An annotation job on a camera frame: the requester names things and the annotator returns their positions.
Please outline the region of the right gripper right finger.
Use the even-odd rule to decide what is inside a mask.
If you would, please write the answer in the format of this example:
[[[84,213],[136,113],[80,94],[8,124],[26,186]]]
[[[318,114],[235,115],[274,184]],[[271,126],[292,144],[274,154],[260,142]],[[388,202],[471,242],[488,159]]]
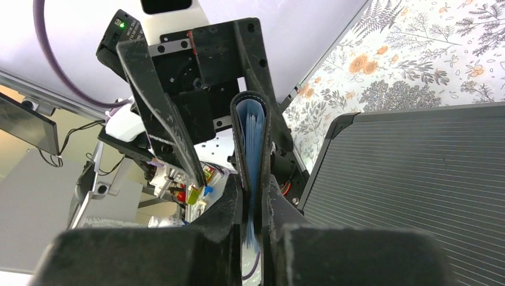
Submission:
[[[263,285],[453,285],[435,238],[414,229],[317,226],[262,180]]]

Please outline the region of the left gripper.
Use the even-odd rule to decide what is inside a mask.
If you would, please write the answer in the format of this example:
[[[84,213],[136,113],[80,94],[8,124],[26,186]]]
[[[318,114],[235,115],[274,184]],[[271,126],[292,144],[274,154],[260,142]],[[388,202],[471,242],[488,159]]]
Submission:
[[[264,96],[270,109],[272,140],[292,151],[291,133],[280,111],[269,72],[258,18],[250,17],[165,33],[158,44],[143,39],[117,44],[117,53],[137,106],[144,103],[171,136],[183,169],[206,186],[194,144],[229,129],[230,103],[242,78],[249,91]]]

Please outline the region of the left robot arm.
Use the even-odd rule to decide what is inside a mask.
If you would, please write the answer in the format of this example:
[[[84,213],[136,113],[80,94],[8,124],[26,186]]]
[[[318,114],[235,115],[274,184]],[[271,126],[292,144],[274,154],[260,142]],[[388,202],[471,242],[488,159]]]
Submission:
[[[142,1],[146,17],[114,44],[113,71],[126,79],[157,159],[205,185],[195,145],[215,137],[214,122],[230,116],[237,79],[264,96],[271,139],[294,144],[270,77],[261,22],[247,17],[211,24],[198,1]]]

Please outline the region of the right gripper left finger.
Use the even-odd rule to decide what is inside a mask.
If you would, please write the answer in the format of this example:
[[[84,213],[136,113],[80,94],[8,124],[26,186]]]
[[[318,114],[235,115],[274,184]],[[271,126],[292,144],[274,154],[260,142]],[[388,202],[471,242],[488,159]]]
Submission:
[[[32,285],[241,285],[242,187],[181,227],[80,228],[52,242]]]

